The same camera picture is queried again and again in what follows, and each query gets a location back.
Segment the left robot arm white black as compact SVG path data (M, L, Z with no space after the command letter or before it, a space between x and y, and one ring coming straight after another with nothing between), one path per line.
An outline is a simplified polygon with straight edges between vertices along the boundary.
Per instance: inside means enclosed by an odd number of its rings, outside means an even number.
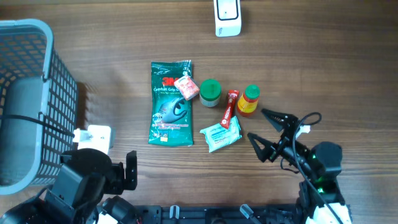
M7 211L1 223L98 222L96 208L103 195L121 195L137 187L136 151L127 153L126 165L89 148L64 152L61 163L55 182Z

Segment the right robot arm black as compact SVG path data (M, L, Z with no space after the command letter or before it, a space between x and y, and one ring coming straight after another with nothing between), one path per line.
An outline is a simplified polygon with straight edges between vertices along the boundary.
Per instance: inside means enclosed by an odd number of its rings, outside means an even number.
M262 109L261 113L281 132L278 142L268 141L257 134L248 133L256 156L261 162L274 162L281 158L301 174L297 210L302 223L351 223L351 211L338 184L342 171L343 150L338 144L323 141L312 149L298 141L303 133L322 120L322 114L312 112L303 118L292 114Z

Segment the red Nescafe stick sachet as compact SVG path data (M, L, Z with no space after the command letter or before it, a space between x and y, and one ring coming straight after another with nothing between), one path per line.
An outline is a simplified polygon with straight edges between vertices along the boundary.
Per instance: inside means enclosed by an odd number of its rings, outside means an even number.
M225 128L229 129L231 117L233 114L234 106L236 104L236 100L239 96L238 90L229 90L227 94L227 107L223 115L223 119L220 121L220 125Z

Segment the green 3M gloves packet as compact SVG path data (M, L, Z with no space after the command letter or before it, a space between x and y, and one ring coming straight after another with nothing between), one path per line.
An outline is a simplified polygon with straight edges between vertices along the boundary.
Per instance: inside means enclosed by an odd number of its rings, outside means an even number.
M191 146L192 102L187 101L174 85L183 76L192 75L192 62L151 63L152 115L149 144Z

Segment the green-lid white jar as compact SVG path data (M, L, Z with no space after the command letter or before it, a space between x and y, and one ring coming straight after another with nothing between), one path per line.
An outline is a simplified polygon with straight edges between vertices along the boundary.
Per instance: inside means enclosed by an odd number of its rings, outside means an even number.
M215 79L207 79L200 85L200 101L203 106L214 107L220 102L221 85Z

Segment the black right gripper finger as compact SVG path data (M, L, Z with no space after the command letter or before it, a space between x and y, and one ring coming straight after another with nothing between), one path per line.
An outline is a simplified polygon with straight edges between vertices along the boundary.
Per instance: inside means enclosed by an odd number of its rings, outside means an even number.
M275 161L276 143L270 142L254 133L248 133L247 137L254 148L257 158L261 162L265 162L266 160L270 162Z
M267 110L265 108L261 110L261 113L278 132L295 128L299 120L295 115Z

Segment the white wet wipes pack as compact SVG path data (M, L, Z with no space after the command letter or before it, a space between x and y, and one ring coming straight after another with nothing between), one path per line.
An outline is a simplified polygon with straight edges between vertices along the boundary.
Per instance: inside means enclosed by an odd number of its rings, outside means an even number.
M200 130L200 133L205 135L209 153L215 152L242 138L237 116L231 118L228 129L222 127L220 123L218 123Z

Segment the pink tissue packet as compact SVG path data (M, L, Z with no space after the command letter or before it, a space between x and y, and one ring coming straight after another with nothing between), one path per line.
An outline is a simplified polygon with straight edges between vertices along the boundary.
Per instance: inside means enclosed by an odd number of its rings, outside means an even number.
M200 92L200 89L197 86L197 84L188 75L184 75L183 77L175 80L174 86L179 90L179 92L187 101L197 96L197 94L199 94Z

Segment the red yellow sauce bottle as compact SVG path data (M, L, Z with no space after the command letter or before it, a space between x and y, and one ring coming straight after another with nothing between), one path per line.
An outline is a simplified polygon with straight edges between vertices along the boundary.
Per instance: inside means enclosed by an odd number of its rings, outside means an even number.
M258 104L260 89L257 85L249 85L238 100L237 111L241 116L251 116Z

